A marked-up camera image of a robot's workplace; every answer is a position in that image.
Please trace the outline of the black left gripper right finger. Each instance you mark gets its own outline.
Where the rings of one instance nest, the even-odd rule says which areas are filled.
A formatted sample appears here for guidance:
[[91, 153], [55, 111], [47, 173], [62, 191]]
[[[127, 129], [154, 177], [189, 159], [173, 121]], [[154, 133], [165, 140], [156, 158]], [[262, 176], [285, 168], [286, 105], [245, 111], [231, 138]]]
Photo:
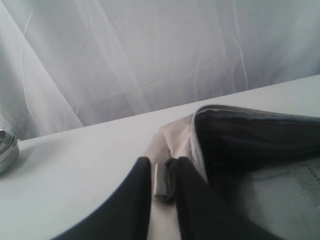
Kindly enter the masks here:
[[191, 161], [176, 162], [176, 208], [183, 240], [264, 240], [264, 231], [211, 190]]

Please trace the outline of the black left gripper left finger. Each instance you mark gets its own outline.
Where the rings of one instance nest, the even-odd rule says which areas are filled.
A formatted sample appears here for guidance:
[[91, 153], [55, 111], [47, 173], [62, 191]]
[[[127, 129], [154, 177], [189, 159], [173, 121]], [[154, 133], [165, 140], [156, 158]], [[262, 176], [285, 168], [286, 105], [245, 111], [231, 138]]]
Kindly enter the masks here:
[[63, 234], [65, 240], [146, 240], [151, 215], [151, 163], [140, 157], [116, 191]]

